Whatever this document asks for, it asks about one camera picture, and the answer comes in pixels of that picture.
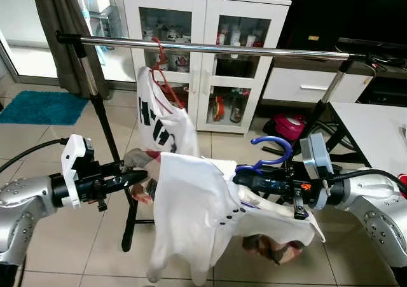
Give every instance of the white drawer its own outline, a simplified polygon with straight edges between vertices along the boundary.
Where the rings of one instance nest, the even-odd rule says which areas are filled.
[[[335,73],[302,69],[273,68],[264,99],[317,102],[322,98]],[[367,87],[370,76],[346,74],[331,101],[355,102]]]

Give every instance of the bath mat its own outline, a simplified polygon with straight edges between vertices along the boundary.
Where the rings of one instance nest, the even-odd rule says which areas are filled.
[[[20,92],[0,113],[0,123],[74,125],[88,100],[64,92]]]

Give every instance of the white bracket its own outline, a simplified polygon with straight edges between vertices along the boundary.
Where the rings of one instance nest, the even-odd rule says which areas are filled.
[[[83,157],[85,152],[86,147],[83,137],[77,134],[71,134],[61,155],[62,175],[64,176],[69,194],[68,197],[62,199],[62,204],[64,206],[72,205],[74,209],[81,207],[81,201],[79,200],[78,191],[75,186],[78,174],[75,169],[72,169],[72,167],[76,158]]]

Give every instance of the silver robotic arm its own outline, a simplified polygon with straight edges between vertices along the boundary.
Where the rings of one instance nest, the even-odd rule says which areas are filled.
[[[407,200],[395,182],[371,174],[343,180],[343,189],[336,207],[359,219],[391,267],[407,267]]]
[[[13,286],[38,220],[59,207],[79,208],[82,202],[96,201],[104,211],[108,193],[148,176],[122,162],[100,165],[93,153],[89,139],[73,134],[61,156],[62,174],[16,179],[0,188],[0,287]]]
[[[407,200],[397,178],[377,171],[335,171],[320,134],[301,140],[303,163],[289,167],[262,167],[261,175],[242,170],[234,182],[254,191],[281,195],[294,205],[294,217],[306,216],[303,204],[323,209],[326,204],[351,212],[366,227],[379,252],[392,267],[400,286],[407,286]],[[123,165],[99,165],[93,161],[89,140],[71,136],[62,154],[62,174],[18,179],[0,190],[0,286],[13,286],[17,265],[21,265],[39,219],[58,207],[80,207],[97,201],[105,210],[107,193],[138,184],[146,171],[123,171]],[[10,284],[2,267],[14,267]]]
[[[333,190],[341,188],[341,199],[330,204],[359,219],[391,267],[407,267],[407,199],[395,182],[399,180],[385,172],[387,176],[367,174],[376,172],[369,169],[340,171],[338,176],[330,178],[333,168],[322,135],[312,134],[300,143],[308,174],[311,179],[322,180],[316,202],[310,206],[322,209],[334,195]]]
[[[376,169],[339,171],[333,167],[320,133],[302,139],[303,162],[283,168],[262,166],[261,174],[242,169],[233,181],[254,192],[280,195],[294,217],[304,219],[303,204],[316,210],[328,205],[354,214],[390,265],[400,286],[407,286],[407,188],[393,175]]]

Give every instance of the gray curtain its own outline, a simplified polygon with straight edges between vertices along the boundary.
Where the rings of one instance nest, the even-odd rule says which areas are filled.
[[[55,32],[89,35],[77,0],[35,0],[39,19],[57,67],[60,86],[72,94],[88,97],[85,72],[76,57],[72,45],[59,44]],[[107,98],[109,90],[104,81],[95,48],[85,46],[89,63],[99,92]]]

